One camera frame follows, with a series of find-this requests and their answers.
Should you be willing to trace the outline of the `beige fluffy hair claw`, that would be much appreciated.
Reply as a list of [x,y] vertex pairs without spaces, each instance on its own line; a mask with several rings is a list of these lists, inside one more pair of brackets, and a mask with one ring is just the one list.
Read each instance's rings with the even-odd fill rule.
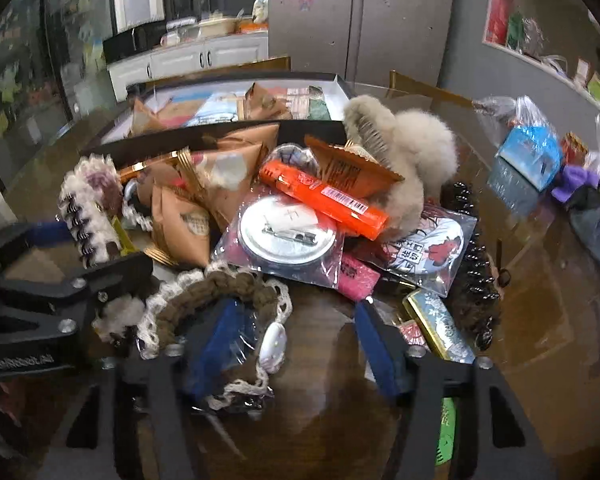
[[349,101],[343,125],[349,141],[402,178],[372,199],[389,217],[379,239],[393,242],[411,234],[426,200],[439,198],[442,185],[457,172],[454,132],[435,114],[419,108],[393,113],[373,96]]

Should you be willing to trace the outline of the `white fuzzy hair claw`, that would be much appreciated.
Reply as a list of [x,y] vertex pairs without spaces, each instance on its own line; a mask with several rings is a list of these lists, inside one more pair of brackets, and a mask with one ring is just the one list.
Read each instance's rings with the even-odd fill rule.
[[58,208],[85,269],[122,255],[120,237],[112,224],[121,207],[122,184],[110,156],[82,157],[66,173]]

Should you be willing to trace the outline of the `gold foil snack bar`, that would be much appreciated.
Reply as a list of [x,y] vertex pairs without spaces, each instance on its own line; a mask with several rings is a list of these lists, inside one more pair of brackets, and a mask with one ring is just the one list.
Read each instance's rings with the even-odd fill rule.
[[425,289],[410,292],[402,301],[417,322],[431,350],[447,361],[471,364],[476,355],[455,326],[441,298]]

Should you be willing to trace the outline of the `kraft pyramid snack packet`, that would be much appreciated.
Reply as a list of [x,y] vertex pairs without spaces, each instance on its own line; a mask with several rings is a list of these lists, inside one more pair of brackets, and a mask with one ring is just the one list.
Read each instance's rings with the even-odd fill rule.
[[226,151],[178,152],[188,192],[206,208],[220,229],[233,221],[259,168],[263,145],[242,144]]
[[205,268],[210,262],[208,211],[174,188],[155,185],[151,195],[152,238],[180,266]]

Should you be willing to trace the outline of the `anime badge in bag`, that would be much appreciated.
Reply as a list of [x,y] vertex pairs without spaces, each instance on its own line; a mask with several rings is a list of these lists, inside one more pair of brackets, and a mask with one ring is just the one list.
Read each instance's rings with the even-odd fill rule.
[[426,205],[416,230],[393,242],[359,238],[352,254],[374,268],[445,298],[475,232],[468,214]]

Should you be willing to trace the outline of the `pink packet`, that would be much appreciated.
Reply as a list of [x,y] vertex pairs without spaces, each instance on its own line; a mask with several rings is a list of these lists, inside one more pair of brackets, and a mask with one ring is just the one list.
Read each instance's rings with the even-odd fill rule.
[[358,302],[373,293],[380,274],[349,254],[343,254],[338,274],[338,292]]

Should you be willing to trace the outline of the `black microwave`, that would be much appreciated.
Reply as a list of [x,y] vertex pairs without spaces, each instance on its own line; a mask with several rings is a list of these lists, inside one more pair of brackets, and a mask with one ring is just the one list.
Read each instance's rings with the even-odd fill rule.
[[166,21],[139,24],[119,32],[102,42],[106,63],[117,63],[159,47],[165,34]]

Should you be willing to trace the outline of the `white kitchen cabinet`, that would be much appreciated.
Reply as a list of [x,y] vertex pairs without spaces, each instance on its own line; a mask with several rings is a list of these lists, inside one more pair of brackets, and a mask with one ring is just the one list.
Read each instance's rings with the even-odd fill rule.
[[121,102],[126,99],[126,89],[131,84],[259,62],[267,58],[268,32],[252,32],[160,47],[109,64],[107,70],[114,97]]

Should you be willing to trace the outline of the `round badge in bag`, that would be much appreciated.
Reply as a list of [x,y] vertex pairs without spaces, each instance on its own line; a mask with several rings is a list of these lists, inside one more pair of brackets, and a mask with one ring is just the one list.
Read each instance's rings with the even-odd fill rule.
[[326,214],[256,184],[212,252],[214,262],[335,289],[343,234]]

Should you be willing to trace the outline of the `grey cloth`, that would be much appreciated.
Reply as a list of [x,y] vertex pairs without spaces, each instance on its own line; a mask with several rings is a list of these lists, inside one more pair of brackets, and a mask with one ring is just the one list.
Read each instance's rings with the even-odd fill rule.
[[600,190],[581,185],[565,204],[568,221],[578,240],[600,265]]

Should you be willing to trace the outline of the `orange lighter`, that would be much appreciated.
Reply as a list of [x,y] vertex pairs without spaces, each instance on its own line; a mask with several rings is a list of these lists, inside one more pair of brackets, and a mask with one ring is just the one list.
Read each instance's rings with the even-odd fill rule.
[[377,240],[388,226],[389,216],[385,211],[279,160],[265,162],[259,169],[259,178],[338,222],[349,233]]

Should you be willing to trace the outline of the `blue tissue pack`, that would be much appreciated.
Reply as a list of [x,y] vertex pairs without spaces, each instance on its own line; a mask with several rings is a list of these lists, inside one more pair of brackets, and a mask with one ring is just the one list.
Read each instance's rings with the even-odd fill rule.
[[562,148],[548,125],[515,126],[498,149],[498,157],[539,192],[552,183],[562,166]]

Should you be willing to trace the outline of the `left wooden chair back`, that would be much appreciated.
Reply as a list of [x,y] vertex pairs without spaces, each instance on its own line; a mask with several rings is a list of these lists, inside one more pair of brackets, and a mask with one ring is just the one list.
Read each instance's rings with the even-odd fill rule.
[[147,81],[147,84],[154,86],[155,84],[179,84],[184,81],[192,81],[206,77],[216,77],[227,74],[240,74],[247,72],[288,72],[291,70],[291,57],[289,55],[279,56],[278,58],[268,58],[267,60],[242,63],[238,65],[222,66],[217,68],[207,68],[206,70],[197,70],[187,74],[176,76],[162,77]]

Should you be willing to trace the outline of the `clear plastic bag with fruit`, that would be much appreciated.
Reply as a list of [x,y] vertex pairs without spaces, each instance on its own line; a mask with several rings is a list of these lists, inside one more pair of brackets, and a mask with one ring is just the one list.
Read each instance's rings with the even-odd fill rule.
[[475,100],[472,107],[486,132],[504,138],[516,126],[554,127],[530,96],[487,96]]

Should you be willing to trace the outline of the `silver refrigerator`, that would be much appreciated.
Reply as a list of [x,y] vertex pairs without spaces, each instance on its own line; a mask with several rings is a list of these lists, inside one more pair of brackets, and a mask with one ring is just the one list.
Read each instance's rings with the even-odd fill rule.
[[435,84],[453,0],[270,0],[268,50],[294,70],[385,86],[393,70]]

